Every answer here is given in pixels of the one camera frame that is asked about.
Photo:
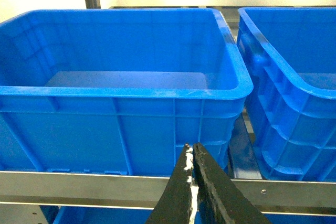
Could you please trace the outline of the left gripper black white-taped left finger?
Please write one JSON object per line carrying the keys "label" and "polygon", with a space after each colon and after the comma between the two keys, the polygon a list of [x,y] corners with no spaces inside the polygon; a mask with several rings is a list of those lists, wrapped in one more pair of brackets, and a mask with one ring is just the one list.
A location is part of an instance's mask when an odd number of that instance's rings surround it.
{"label": "left gripper black white-taped left finger", "polygon": [[193,148],[183,146],[166,188],[146,223],[194,223],[197,184],[193,178]]}

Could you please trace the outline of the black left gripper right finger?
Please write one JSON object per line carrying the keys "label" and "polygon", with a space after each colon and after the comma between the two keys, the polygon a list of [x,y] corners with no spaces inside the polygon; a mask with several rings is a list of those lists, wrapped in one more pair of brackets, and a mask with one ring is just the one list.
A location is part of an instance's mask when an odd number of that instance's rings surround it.
{"label": "black left gripper right finger", "polygon": [[193,145],[202,223],[271,223],[235,186],[201,144]]}

